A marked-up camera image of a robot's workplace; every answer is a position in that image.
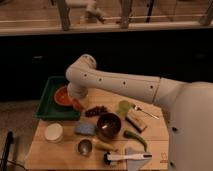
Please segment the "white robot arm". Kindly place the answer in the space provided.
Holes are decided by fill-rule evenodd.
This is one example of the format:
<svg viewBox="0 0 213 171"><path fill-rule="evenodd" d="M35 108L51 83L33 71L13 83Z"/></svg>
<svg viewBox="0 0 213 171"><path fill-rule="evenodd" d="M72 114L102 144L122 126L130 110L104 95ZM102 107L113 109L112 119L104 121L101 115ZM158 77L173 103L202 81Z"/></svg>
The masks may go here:
<svg viewBox="0 0 213 171"><path fill-rule="evenodd" d="M82 99L102 89L169 113L168 171L213 171L213 83L103 72L89 54L66 70L69 95Z"/></svg>

